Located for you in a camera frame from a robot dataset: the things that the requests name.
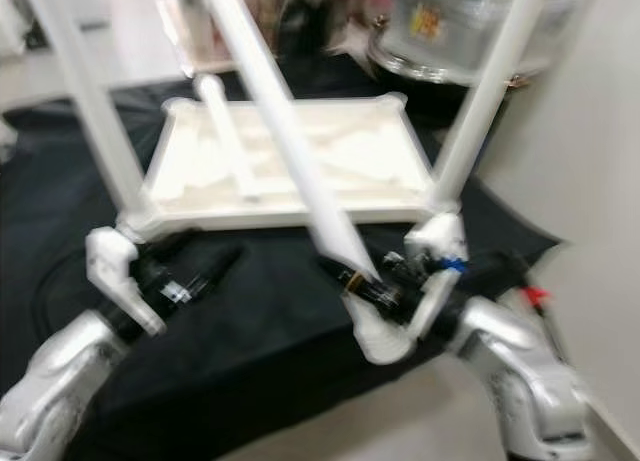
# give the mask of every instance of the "black tablecloth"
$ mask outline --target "black tablecloth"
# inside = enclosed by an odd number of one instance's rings
[[[299,98],[384,92],[346,56],[289,62],[282,69]],[[222,79],[230,99],[245,98],[235,74]],[[164,123],[162,102],[194,96],[186,80],[113,94],[145,167]],[[434,101],[412,100],[417,112],[410,118],[433,159],[437,144],[420,123],[420,107],[427,110],[429,102]],[[82,249],[88,231],[113,224],[116,214],[68,100],[4,115],[19,131],[19,147],[0,176],[3,393],[37,348],[36,327],[60,329],[83,309],[104,302],[85,279]],[[535,261],[555,244],[508,214],[473,179],[462,202],[472,254],[516,248]],[[409,228],[360,230],[380,249],[399,250]],[[211,459],[393,380],[441,352],[438,340],[429,339],[404,362],[368,364],[338,289],[316,267],[302,228],[202,234],[183,253],[177,274],[236,241],[247,246],[248,255],[216,294],[176,315],[165,335],[135,346],[96,396],[68,459]],[[487,258],[464,287],[492,296],[511,284]]]

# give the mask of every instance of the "floor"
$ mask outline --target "floor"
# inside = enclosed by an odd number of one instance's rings
[[[96,76],[105,86],[182,77],[155,1],[111,0],[111,26],[85,33]],[[65,91],[49,51],[0,64],[0,112]],[[482,385],[458,360],[442,356],[395,383],[224,459],[499,461],[504,454]],[[595,459],[615,458],[598,446]]]

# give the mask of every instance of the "white plastic tray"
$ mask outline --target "white plastic tray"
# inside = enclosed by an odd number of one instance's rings
[[[355,222],[421,219],[431,178],[404,104],[396,94],[294,102],[323,175]],[[257,109],[228,105],[259,198],[240,196],[204,105],[174,99],[146,178],[162,219],[207,230],[305,225],[305,206]]]

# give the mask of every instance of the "cable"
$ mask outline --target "cable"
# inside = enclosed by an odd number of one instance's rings
[[[61,268],[77,258],[84,257],[84,247],[70,251],[54,261],[51,267],[45,271],[44,275],[38,281],[33,297],[29,302],[29,314],[31,316],[36,338],[40,344],[44,343],[54,333],[53,327],[51,326],[51,320],[49,319],[46,298],[42,296],[42,292],[45,288],[50,286],[53,279],[55,279],[55,276],[60,273],[59,270]]]

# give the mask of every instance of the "clear plastic bin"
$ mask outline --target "clear plastic bin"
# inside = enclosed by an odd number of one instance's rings
[[[545,69],[579,0],[547,0],[519,73]],[[389,35],[412,61],[473,78],[511,0],[395,0]]]

